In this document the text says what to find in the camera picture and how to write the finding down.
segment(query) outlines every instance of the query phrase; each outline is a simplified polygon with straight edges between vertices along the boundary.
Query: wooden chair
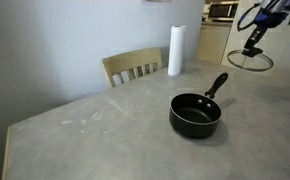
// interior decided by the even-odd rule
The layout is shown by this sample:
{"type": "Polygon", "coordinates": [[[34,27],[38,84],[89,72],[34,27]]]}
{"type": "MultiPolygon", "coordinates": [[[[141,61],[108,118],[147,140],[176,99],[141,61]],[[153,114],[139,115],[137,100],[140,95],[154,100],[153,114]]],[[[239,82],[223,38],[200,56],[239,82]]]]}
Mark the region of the wooden chair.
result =
{"type": "Polygon", "coordinates": [[[160,48],[141,49],[103,59],[107,80],[115,87],[113,76],[117,75],[121,84],[124,83],[123,72],[129,81],[153,73],[162,68],[160,48]]]}

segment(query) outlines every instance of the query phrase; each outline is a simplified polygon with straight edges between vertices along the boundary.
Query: saucepan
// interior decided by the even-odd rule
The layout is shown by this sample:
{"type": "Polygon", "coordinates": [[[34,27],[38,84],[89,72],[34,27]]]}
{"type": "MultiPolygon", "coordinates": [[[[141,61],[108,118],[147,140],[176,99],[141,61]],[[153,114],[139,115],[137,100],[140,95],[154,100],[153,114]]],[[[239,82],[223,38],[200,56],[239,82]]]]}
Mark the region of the saucepan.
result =
{"type": "Polygon", "coordinates": [[[187,93],[174,97],[169,116],[173,129],[193,139],[212,136],[222,114],[221,108],[212,99],[227,78],[227,73],[218,76],[210,90],[205,92],[205,96],[187,93]]]}

